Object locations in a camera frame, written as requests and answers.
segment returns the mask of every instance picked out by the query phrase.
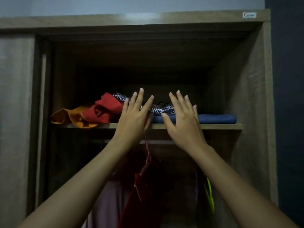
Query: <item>sticker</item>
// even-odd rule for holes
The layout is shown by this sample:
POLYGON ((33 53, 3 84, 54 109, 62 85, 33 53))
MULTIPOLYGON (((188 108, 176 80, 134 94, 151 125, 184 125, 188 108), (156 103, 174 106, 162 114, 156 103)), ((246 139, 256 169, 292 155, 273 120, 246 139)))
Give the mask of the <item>sticker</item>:
POLYGON ((252 12, 252 13, 249 13, 249 12, 243 12, 243 18, 256 18, 256 12, 252 12))

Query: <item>wardrobe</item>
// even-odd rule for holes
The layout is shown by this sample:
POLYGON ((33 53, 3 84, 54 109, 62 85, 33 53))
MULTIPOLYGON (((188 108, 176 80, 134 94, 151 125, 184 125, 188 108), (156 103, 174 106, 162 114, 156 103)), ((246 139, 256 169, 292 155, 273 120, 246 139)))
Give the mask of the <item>wardrobe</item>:
MULTIPOLYGON (((50 115, 105 92, 169 102, 188 95, 198 111, 234 114, 201 124, 219 155, 278 204, 270 11, 49 16, 0 19, 0 227, 14 228, 88 163, 117 124, 90 130, 50 115)), ((164 124, 148 137, 174 189, 161 227, 199 227, 194 161, 164 124)), ((145 153, 144 145, 136 148, 145 153)), ((206 227, 237 227, 213 189, 206 227)))

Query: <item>black and white patterned fabric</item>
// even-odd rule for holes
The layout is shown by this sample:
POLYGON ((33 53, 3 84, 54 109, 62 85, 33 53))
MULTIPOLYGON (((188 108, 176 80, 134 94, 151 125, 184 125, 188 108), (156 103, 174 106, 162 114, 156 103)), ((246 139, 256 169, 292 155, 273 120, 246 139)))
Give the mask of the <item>black and white patterned fabric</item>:
MULTIPOLYGON (((120 93, 115 93, 113 96, 119 100, 120 102, 124 102, 126 99, 131 100, 127 96, 124 96, 120 93)), ((151 108, 149 109, 149 112, 153 113, 154 115, 161 115, 162 113, 168 114, 168 115, 175 115, 175 110, 172 104, 165 105, 162 108, 151 108)))

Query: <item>forearm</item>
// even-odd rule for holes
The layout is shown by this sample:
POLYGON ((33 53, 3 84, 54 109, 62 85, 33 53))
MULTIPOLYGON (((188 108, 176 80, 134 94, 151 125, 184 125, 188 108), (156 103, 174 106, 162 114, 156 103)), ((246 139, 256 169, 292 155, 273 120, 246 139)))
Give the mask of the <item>forearm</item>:
POLYGON ((80 227, 109 175, 128 148, 128 145, 121 141, 111 141, 101 153, 34 211, 19 228, 80 227))
POLYGON ((189 152, 242 228, 297 227, 209 146, 189 152))

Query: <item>white wall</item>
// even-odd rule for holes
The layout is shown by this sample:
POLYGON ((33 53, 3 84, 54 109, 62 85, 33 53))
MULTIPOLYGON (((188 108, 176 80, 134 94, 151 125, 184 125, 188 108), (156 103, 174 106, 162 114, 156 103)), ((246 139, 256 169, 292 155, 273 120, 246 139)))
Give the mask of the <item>white wall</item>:
POLYGON ((0 17, 264 9, 265 0, 0 0, 0 17))

